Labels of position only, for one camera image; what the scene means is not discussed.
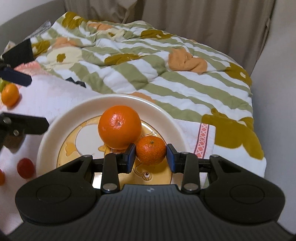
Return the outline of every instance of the pink patterned border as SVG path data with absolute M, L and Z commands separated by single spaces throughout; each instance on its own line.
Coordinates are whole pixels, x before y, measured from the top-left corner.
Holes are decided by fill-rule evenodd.
M 198 131 L 197 142 L 194 149 L 194 154 L 198 158 L 205 157 L 205 152 L 207 149 L 207 138 L 209 136 L 209 128 L 210 128 L 210 125 L 200 123 L 200 129 Z

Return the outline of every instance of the red diamond pattern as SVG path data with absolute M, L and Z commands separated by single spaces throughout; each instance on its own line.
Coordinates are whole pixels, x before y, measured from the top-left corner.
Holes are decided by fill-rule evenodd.
M 209 125 L 201 123 L 200 133 L 199 133 L 199 136 L 197 137 L 197 144 L 196 144 L 196 150 L 195 150 L 195 154 L 197 155 L 198 158 L 204 157 L 208 130 L 209 130 Z

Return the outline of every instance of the striped blanket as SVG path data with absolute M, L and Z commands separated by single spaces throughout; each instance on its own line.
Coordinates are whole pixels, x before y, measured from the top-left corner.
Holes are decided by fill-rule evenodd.
M 264 175 L 252 81 L 227 55 L 143 21 L 85 20 L 72 12 L 31 42 L 36 61 L 53 75 L 102 94 L 146 98 L 175 119 L 214 125 L 214 153 Z

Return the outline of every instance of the gray headboard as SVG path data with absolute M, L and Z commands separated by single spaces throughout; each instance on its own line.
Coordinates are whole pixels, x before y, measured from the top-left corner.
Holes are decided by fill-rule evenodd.
M 21 42 L 45 21 L 52 24 L 65 13 L 63 0 L 54 0 L 30 9 L 0 26 L 0 54 L 11 40 Z

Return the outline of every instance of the plate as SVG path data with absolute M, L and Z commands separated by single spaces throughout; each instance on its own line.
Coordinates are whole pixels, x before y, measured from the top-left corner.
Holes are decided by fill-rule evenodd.
M 103 158 L 114 152 L 101 140 L 97 124 L 105 110 L 115 105 L 133 108 L 142 122 L 142 136 L 155 135 L 166 144 L 172 143 L 177 151 L 189 151 L 183 132 L 175 120 L 155 104 L 130 95 L 110 94 L 89 99 L 55 119 L 44 135 L 37 154 L 36 173 L 41 176 L 82 155 Z M 100 188 L 101 173 L 95 174 L 93 187 Z M 172 174 L 164 159 L 156 166 L 146 166 L 135 160 L 130 174 L 119 174 L 124 184 L 181 184 L 181 175 Z

